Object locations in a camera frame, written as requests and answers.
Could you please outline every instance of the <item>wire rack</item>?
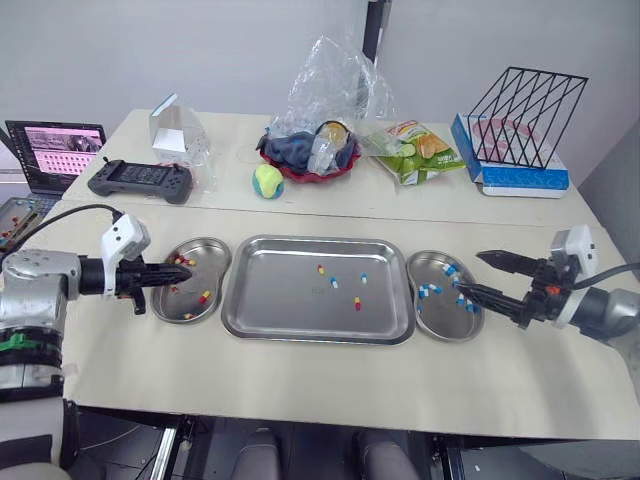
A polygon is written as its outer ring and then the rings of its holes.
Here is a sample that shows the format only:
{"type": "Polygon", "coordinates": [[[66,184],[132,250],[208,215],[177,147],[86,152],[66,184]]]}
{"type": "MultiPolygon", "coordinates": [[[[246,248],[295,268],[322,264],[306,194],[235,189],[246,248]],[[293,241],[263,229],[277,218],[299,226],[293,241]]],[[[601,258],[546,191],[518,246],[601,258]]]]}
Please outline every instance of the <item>wire rack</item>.
{"type": "Polygon", "coordinates": [[[467,117],[478,160],[545,169],[587,84],[586,77],[507,68],[467,117]]]}

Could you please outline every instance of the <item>black cable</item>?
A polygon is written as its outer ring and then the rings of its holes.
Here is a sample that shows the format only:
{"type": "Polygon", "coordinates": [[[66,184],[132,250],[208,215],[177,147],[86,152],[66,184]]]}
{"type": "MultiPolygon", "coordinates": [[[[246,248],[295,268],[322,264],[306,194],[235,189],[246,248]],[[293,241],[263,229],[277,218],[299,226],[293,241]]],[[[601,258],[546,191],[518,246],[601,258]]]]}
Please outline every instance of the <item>black cable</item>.
{"type": "Polygon", "coordinates": [[[61,213],[59,215],[56,215],[55,217],[50,218],[46,222],[41,223],[36,228],[34,228],[33,230],[29,231],[29,233],[27,233],[22,238],[20,238],[20,240],[18,240],[16,243],[14,243],[9,249],[7,249],[7,251],[2,256],[2,258],[0,258],[0,270],[2,270],[2,263],[4,262],[4,259],[7,258],[12,253],[17,252],[18,250],[20,250],[22,245],[24,245],[24,243],[27,240],[29,240],[31,237],[33,237],[40,230],[43,230],[43,229],[47,228],[49,225],[51,225],[52,223],[57,222],[58,220],[61,220],[61,219],[65,218],[65,217],[68,217],[69,215],[72,215],[74,213],[81,212],[83,210],[92,210],[92,209],[97,209],[97,208],[103,208],[105,210],[109,210],[113,215],[113,222],[114,223],[122,216],[122,212],[121,211],[116,210],[112,206],[105,205],[103,203],[92,203],[92,204],[89,204],[89,205],[82,205],[81,207],[75,207],[75,208],[72,208],[71,210],[67,210],[66,212],[63,212],[63,213],[61,213]]]}
{"type": "Polygon", "coordinates": [[[147,469],[147,467],[151,465],[151,462],[153,462],[156,459],[157,455],[158,455],[157,453],[154,453],[153,455],[151,455],[151,458],[147,460],[147,463],[144,464],[144,467],[142,467],[142,470],[138,472],[138,475],[136,475],[136,478],[134,478],[133,480],[139,480],[140,478],[142,478],[142,474],[147,469]]]}
{"type": "Polygon", "coordinates": [[[596,283],[606,280],[609,277],[613,277],[614,275],[618,275],[619,273],[629,272],[631,270],[640,270],[640,263],[628,263],[626,265],[619,265],[617,267],[610,268],[609,270],[605,270],[602,273],[594,275],[590,278],[586,278],[574,284],[571,288],[573,290],[581,290],[583,288],[591,287],[596,283]]]}

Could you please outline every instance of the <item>stainless steel tray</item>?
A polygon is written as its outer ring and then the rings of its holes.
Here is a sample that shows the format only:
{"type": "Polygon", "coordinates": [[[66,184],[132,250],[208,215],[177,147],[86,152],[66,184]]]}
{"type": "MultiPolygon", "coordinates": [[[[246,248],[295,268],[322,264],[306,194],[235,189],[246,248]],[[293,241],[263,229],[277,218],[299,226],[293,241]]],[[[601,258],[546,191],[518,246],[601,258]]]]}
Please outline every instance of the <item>stainless steel tray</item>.
{"type": "Polygon", "coordinates": [[[413,333],[412,310],[390,243],[258,236],[238,248],[222,321],[243,338],[392,345],[413,333]]]}
{"type": "Polygon", "coordinates": [[[467,268],[454,257],[442,252],[422,251],[407,261],[407,273],[413,291],[413,304],[418,327],[429,335],[447,342],[464,342],[475,337],[484,325],[484,311],[475,306],[473,313],[467,304],[456,303],[460,292],[453,284],[457,275],[460,283],[475,283],[467,268]],[[443,266],[455,266],[457,273],[447,276],[443,266]],[[440,287],[442,292],[429,290],[429,296],[421,299],[421,285],[440,287]]]}
{"type": "Polygon", "coordinates": [[[231,263],[231,252],[215,238],[194,238],[178,245],[165,259],[175,262],[184,257],[194,260],[192,277],[178,285],[156,287],[151,293],[151,306],[162,320],[171,323],[191,323],[216,311],[222,298],[222,278],[231,263]],[[204,292],[209,297],[201,301],[204,292]]]}

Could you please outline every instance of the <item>red bowl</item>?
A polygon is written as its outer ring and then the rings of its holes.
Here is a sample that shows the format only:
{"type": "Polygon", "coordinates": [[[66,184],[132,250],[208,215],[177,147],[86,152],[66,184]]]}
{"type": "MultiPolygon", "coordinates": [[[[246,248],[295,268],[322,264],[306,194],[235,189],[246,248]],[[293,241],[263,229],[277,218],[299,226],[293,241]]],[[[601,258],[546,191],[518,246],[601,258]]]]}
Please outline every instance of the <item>red bowl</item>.
{"type": "Polygon", "coordinates": [[[267,161],[267,163],[269,163],[269,165],[271,165],[272,167],[276,167],[278,170],[280,170],[280,173],[282,173],[283,177],[290,178],[294,182],[322,183],[322,182],[326,182],[327,180],[331,180],[332,178],[336,178],[341,175],[344,175],[349,170],[351,170],[355,165],[356,160],[360,158],[360,151],[358,149],[358,146],[356,145],[356,147],[353,149],[353,154],[351,155],[351,158],[349,159],[349,163],[347,164],[347,166],[345,168],[339,169],[337,172],[330,173],[329,175],[318,175],[317,173],[312,173],[312,172],[305,172],[301,175],[299,173],[295,173],[289,167],[283,167],[279,163],[274,162],[270,157],[268,157],[262,152],[260,152],[260,156],[264,158],[267,161]]]}

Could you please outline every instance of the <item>tennis ball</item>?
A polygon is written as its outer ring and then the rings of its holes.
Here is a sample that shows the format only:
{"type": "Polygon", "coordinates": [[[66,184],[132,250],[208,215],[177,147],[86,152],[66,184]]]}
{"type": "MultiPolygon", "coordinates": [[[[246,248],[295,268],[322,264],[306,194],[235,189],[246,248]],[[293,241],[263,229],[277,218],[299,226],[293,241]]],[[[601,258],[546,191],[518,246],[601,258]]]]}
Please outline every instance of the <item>tennis ball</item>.
{"type": "Polygon", "coordinates": [[[260,165],[253,171],[253,189],[263,198],[278,198],[284,188],[280,171],[271,165],[260,165]]]}

